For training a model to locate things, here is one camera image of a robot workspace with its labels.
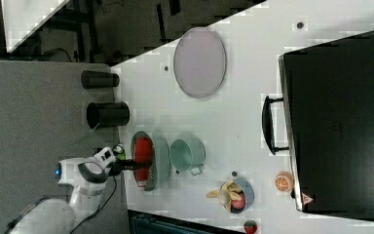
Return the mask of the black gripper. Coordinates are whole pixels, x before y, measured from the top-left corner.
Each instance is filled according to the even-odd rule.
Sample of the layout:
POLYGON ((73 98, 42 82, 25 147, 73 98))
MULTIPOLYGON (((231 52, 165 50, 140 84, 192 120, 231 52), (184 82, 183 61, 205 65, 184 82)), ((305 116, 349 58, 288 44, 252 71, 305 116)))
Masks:
POLYGON ((119 160, 109 164, 109 175, 117 176, 121 171, 132 171, 141 169, 149 169, 152 165, 152 161, 149 162, 134 162, 133 160, 119 160))

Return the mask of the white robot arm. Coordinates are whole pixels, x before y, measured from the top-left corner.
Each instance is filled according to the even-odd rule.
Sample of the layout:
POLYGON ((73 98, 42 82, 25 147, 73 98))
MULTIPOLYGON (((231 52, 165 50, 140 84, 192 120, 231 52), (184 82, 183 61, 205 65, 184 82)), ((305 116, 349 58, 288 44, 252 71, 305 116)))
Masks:
POLYGON ((58 162, 55 175, 59 185, 73 187, 68 202, 41 198, 30 204, 8 225, 5 234, 72 234, 83 222, 101 211, 102 196, 110 176, 152 165, 152 160, 122 160, 119 146, 98 148, 90 157, 58 162))

